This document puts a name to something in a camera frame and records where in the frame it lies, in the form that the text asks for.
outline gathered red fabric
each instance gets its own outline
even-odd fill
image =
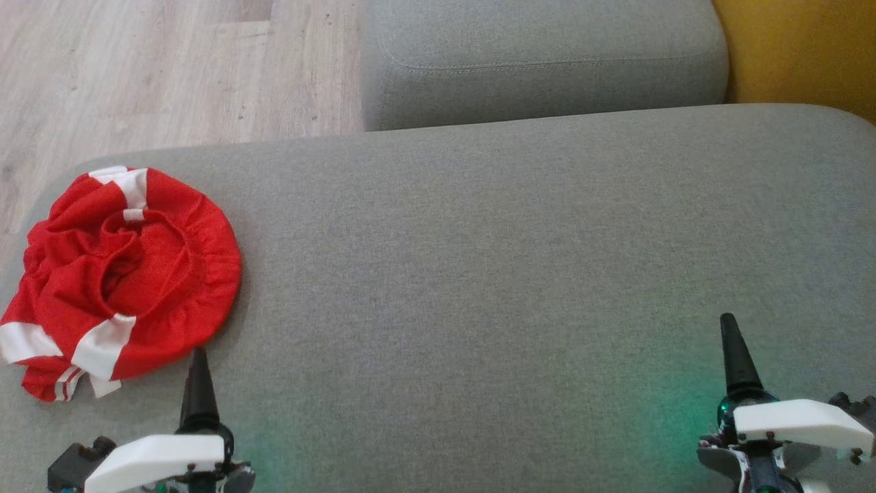
[[[85,373],[100,397],[178,360],[216,333],[240,286],[228,219],[157,169],[79,176],[27,239],[0,349],[43,401],[69,400]]]

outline gray fabric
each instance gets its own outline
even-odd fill
[[[362,0],[365,128],[715,104],[709,0]]]
[[[720,313],[778,396],[876,391],[874,162],[876,129],[847,113],[729,105],[80,171],[163,169],[234,225],[244,285],[208,350],[258,491],[701,493],[729,490],[695,452]],[[184,366],[52,405],[4,368],[3,491],[39,491],[72,441],[173,430]],[[809,472],[874,485],[831,456]]]

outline gray cushion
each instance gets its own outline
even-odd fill
[[[362,0],[365,128],[724,99],[709,0]]]
[[[79,171],[163,169],[234,225],[243,288],[208,350],[258,491],[701,493],[730,490],[695,452],[722,312],[778,396],[876,391],[874,162],[876,129],[847,113],[731,105]],[[184,367],[68,404],[3,368],[4,491],[39,491],[72,441],[173,430]],[[876,468],[826,453],[811,472],[842,493]]]

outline crumpled red fabric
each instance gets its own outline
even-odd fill
[[[240,286],[223,212],[153,168],[79,176],[27,239],[0,349],[42,401],[69,400],[85,373],[101,396],[178,360],[216,333]]]

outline yellow cushion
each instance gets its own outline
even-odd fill
[[[876,124],[876,1],[713,0],[730,103],[810,103]]]

